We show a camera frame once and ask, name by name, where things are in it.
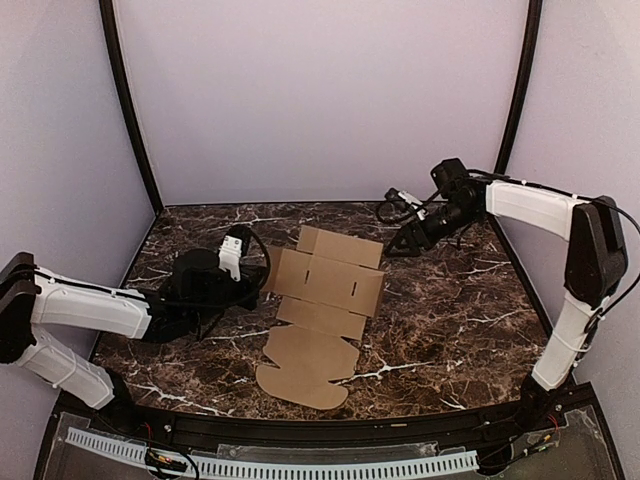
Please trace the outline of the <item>brown cardboard box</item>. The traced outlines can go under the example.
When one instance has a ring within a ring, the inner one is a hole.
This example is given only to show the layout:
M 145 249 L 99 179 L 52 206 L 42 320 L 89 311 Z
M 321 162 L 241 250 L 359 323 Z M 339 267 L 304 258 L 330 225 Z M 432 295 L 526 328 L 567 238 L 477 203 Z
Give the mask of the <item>brown cardboard box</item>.
M 341 406 L 368 320 L 384 289 L 379 242 L 304 226 L 295 248 L 269 250 L 265 291 L 280 296 L 279 325 L 263 348 L 256 381 L 268 395 L 317 410 Z

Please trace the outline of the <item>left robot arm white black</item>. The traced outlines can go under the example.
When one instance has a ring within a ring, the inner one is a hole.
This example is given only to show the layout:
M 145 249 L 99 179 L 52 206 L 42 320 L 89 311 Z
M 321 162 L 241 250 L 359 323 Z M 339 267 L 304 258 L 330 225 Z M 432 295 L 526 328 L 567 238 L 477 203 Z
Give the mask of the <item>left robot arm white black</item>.
M 48 331 L 50 325 L 163 344 L 203 339 L 235 306 L 253 310 L 271 266 L 225 253 L 180 255 L 157 290 L 112 289 L 57 276 L 19 252 L 1 270 L 1 361 L 26 368 L 94 410 L 120 436 L 144 424 L 120 374 L 92 364 Z

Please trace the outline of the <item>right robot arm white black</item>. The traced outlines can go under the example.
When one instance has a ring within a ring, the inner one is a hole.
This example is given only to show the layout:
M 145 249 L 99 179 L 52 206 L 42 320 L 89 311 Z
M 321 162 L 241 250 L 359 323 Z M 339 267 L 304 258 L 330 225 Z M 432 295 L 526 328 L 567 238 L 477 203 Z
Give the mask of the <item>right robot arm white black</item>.
M 510 424 L 521 434 L 534 432 L 573 369 L 586 355 L 600 322 L 622 299 L 617 289 L 629 258 L 621 225 L 625 212 L 608 196 L 586 197 L 539 183 L 468 169 L 458 158 L 445 159 L 430 172 L 443 203 L 430 209 L 404 190 L 389 189 L 383 204 L 399 210 L 376 218 L 396 226 L 386 245 L 388 258 L 418 257 L 456 231 L 483 217 L 508 218 L 558 236 L 567 244 L 564 303 L 548 342 L 520 387 Z

